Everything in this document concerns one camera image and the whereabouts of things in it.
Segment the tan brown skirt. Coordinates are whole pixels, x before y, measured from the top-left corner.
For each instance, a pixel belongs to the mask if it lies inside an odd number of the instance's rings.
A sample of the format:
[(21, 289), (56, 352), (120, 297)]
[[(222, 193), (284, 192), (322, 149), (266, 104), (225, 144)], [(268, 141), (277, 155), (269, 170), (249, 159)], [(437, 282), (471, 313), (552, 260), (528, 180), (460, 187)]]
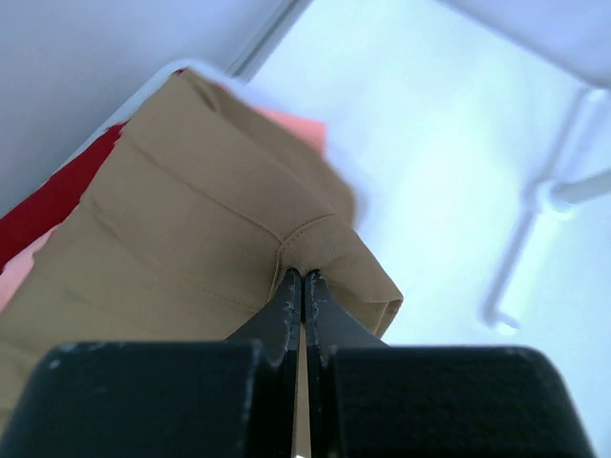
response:
[(322, 272), (383, 335), (403, 297), (354, 219), (349, 186), (313, 148), (196, 73), (172, 75), (1, 314), (2, 419), (52, 347), (224, 339), (288, 268)]

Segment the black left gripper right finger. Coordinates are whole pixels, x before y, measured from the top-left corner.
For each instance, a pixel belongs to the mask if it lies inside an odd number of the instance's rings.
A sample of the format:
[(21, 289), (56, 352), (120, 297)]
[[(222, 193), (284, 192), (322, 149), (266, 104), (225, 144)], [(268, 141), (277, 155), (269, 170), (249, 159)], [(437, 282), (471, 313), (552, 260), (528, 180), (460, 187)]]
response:
[(564, 381), (525, 346), (390, 346), (305, 277), (315, 457), (590, 457)]

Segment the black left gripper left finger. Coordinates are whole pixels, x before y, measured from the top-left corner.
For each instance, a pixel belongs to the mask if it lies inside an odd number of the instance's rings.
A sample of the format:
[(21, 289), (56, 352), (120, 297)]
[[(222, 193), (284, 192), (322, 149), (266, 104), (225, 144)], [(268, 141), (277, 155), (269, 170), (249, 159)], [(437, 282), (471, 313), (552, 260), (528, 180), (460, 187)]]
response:
[(290, 457), (303, 279), (221, 342), (64, 343), (30, 376), (5, 457)]

